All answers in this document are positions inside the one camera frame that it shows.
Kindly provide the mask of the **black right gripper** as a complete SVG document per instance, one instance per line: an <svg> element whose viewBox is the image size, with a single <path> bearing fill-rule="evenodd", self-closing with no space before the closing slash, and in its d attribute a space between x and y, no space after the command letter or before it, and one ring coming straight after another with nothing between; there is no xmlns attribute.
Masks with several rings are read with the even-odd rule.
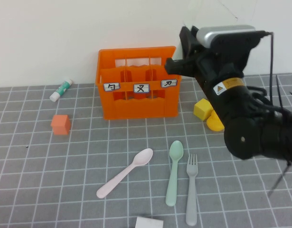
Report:
<svg viewBox="0 0 292 228"><path fill-rule="evenodd" d="M218 62L219 54L210 49L212 47L211 43L217 36L241 32L245 32L245 26L217 26L200 29L195 26L192 26L191 29L183 26L179 34L183 59L173 60L168 58L164 68L169 75L195 77L198 72L196 61L188 57L196 53L200 57L212 59L212 68L217 70L220 67Z"/></svg>

